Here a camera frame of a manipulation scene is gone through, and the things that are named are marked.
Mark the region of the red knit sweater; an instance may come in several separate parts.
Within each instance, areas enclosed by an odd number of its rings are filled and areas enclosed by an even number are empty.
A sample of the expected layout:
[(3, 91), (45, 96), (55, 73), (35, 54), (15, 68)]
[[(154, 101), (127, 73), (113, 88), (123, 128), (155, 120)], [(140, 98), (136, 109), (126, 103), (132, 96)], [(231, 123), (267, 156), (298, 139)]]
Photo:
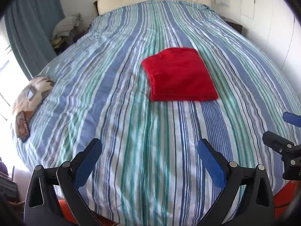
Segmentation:
[(210, 74), (194, 48), (171, 47), (142, 61), (150, 80), (150, 99), (213, 101), (218, 94)]

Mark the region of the pile of folded clothes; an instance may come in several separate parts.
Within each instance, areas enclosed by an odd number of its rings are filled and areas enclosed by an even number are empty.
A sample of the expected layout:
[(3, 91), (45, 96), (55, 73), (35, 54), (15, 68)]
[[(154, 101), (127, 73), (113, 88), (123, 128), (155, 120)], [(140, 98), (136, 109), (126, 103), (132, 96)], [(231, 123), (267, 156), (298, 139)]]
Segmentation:
[(83, 27), (83, 18), (80, 13), (65, 17), (55, 26), (50, 43), (57, 55), (76, 43), (89, 31)]

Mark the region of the white wardrobe doors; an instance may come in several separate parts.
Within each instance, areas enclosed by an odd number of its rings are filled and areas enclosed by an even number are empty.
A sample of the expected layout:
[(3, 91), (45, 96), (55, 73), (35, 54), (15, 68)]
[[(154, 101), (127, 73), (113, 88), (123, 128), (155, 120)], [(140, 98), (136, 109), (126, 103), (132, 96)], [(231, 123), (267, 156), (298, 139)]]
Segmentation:
[(241, 0), (245, 36), (293, 84), (300, 83), (300, 23), (284, 0)]

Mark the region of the dark nightstand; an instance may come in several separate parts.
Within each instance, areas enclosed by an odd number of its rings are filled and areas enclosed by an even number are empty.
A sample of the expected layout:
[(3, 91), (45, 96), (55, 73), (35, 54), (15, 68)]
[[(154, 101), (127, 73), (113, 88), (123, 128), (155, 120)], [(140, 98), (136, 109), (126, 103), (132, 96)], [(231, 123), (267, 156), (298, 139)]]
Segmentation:
[(228, 19), (228, 18), (224, 18), (223, 20), (226, 24), (228, 24), (230, 27), (232, 27), (235, 31), (242, 34), (243, 26), (241, 24), (239, 24), (231, 19)]

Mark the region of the striped blue green bedspread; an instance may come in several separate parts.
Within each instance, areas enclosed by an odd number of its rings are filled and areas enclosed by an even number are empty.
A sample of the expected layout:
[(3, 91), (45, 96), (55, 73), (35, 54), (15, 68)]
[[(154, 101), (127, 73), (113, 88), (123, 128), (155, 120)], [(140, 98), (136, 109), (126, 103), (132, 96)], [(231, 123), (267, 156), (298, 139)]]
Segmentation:
[[(203, 59), (219, 98), (152, 102), (142, 61), (169, 47)], [(29, 170), (71, 160), (93, 139), (103, 152), (80, 192), (89, 207), (122, 225), (197, 225), (219, 195), (198, 157), (207, 139), (229, 161), (265, 166), (273, 192), (285, 185), (272, 131), (300, 142), (284, 112), (300, 114), (287, 79), (253, 43), (206, 5), (147, 1), (97, 17), (84, 37), (41, 72), (54, 81), (30, 121), (13, 137)]]

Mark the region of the patterned beige cushion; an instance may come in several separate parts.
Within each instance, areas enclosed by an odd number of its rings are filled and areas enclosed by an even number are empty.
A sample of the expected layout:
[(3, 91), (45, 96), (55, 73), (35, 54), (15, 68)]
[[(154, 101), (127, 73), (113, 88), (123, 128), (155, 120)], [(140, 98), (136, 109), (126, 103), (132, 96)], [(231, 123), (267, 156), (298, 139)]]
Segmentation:
[(53, 89), (55, 83), (45, 76), (36, 76), (20, 92), (12, 108), (12, 127), (16, 135), (16, 116), (23, 111), (29, 128), (30, 120), (37, 108)]

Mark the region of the teal curtain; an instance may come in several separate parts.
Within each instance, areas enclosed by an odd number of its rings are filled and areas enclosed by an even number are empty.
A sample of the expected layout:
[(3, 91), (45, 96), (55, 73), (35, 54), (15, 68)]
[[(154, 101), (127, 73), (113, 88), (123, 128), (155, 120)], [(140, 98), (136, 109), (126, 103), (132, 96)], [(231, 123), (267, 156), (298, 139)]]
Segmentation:
[(56, 58), (52, 32), (64, 18), (60, 0), (13, 0), (5, 11), (11, 49), (29, 80)]

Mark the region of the wall socket panel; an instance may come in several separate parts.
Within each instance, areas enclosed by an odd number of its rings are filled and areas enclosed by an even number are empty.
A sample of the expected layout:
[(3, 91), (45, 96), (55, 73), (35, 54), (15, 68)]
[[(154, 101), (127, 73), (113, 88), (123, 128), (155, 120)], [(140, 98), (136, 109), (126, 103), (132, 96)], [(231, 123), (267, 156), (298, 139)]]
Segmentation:
[(220, 6), (228, 6), (229, 5), (229, 0), (214, 0), (214, 3), (216, 5), (220, 5)]

